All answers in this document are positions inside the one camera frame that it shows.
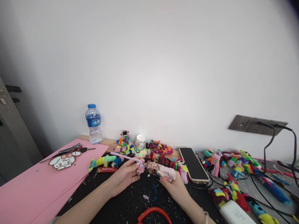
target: left hand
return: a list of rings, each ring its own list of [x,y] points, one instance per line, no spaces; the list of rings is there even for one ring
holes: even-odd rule
[[[126,189],[130,184],[140,179],[137,176],[136,170],[140,163],[134,160],[129,160],[125,162],[108,180],[107,184],[111,188],[111,197],[117,196],[124,189]]]

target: water bottle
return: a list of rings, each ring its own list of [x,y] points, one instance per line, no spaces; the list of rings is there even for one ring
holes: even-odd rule
[[[89,127],[89,141],[92,144],[100,144],[103,140],[100,124],[101,115],[95,104],[88,104],[88,110],[85,113],[87,125]]]

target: pink paper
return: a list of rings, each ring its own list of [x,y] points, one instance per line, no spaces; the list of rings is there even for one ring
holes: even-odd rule
[[[83,147],[96,148],[76,157],[75,163],[62,170],[56,170],[48,162],[35,164],[2,187],[0,187],[0,220],[2,223],[30,223],[45,208],[51,205],[63,193],[68,192],[88,174],[90,161],[101,157],[108,146],[92,145],[90,142],[76,139],[58,151],[82,143]],[[62,206],[65,198],[58,200]]]
[[[57,198],[52,204],[45,208],[30,224],[49,224],[50,221],[57,216],[58,212],[63,208],[64,204],[68,203],[69,198],[84,181],[85,177],[83,177],[78,183],[76,183],[63,195]]]

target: bracelet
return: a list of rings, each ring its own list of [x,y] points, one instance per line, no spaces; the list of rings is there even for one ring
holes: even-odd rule
[[[206,214],[206,224],[208,224],[208,217],[209,217],[209,213],[207,213],[206,211],[204,211]]]

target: white power bank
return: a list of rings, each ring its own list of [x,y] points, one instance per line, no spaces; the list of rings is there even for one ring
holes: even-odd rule
[[[256,224],[249,215],[232,200],[221,207],[220,213],[228,224]]]

